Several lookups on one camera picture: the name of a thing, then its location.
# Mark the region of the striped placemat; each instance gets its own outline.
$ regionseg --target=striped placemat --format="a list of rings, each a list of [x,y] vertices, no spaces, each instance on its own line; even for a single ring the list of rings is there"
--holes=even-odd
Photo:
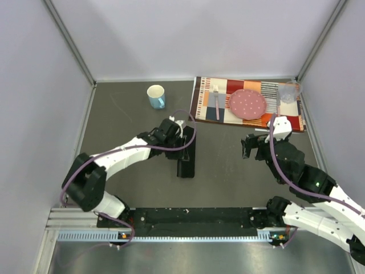
[[[219,120],[216,115],[216,103],[213,86],[218,86]],[[306,129],[303,118],[302,103],[297,101],[286,104],[280,101],[278,90],[283,83],[261,82],[252,80],[230,80],[221,78],[196,77],[192,95],[190,113],[199,122],[235,124],[256,128],[267,128],[272,113],[287,116],[293,131],[302,132]],[[266,99],[266,113],[259,119],[242,120],[236,117],[229,108],[229,98],[232,93],[240,89],[249,89],[260,92]]]

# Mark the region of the plate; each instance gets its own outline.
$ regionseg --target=plate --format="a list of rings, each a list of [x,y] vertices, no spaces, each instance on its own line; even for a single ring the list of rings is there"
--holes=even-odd
[[[237,90],[229,99],[231,112],[238,118],[253,120],[260,118],[266,112],[265,97],[254,90]]]

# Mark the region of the gray table surface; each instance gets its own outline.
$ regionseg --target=gray table surface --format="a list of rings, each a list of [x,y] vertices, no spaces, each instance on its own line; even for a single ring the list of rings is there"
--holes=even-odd
[[[166,108],[154,110],[146,90],[152,84],[165,88]],[[130,141],[157,127],[175,110],[189,110],[192,81],[100,83],[82,143],[82,152],[96,154]],[[187,115],[180,114],[180,119]],[[114,175],[106,190],[131,207],[263,207],[275,195],[306,205],[275,182],[264,162],[242,159],[241,138],[253,128],[197,123],[196,176],[176,177],[176,161],[164,155],[136,163]],[[290,141],[317,165],[307,133]]]

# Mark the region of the white wall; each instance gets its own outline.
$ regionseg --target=white wall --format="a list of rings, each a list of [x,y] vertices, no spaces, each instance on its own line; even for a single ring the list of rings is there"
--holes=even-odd
[[[338,0],[53,0],[97,80],[297,75]]]
[[[364,1],[349,1],[303,81],[330,175],[363,207],[364,11]]]
[[[30,273],[90,85],[41,1],[0,1],[0,273]]]

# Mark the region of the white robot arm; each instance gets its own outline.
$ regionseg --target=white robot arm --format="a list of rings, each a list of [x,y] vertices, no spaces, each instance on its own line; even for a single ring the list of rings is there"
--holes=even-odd
[[[364,209],[328,174],[305,164],[304,153],[289,143],[291,124],[287,117],[276,117],[273,127],[274,156],[282,173],[294,185],[290,186],[290,191],[334,219],[321,217],[284,198],[274,197],[267,203],[268,225],[293,225],[308,230],[337,244],[350,252],[356,261],[365,264],[365,247],[362,244],[365,243]],[[248,135],[241,141],[243,157],[248,158],[251,149],[257,148],[256,160],[266,162],[279,184],[288,183],[273,162],[269,140],[270,135]]]
[[[106,192],[106,181],[117,172],[131,164],[150,159],[165,151],[168,159],[177,160],[177,176],[194,177],[195,139],[194,129],[185,126],[184,121],[175,121],[170,116],[164,119],[158,128],[138,134],[128,143],[110,151],[88,156],[82,153],[72,164],[62,188],[67,195],[83,210],[95,211],[123,220],[128,215],[129,207],[119,197]],[[73,174],[87,164],[74,180],[69,183]]]

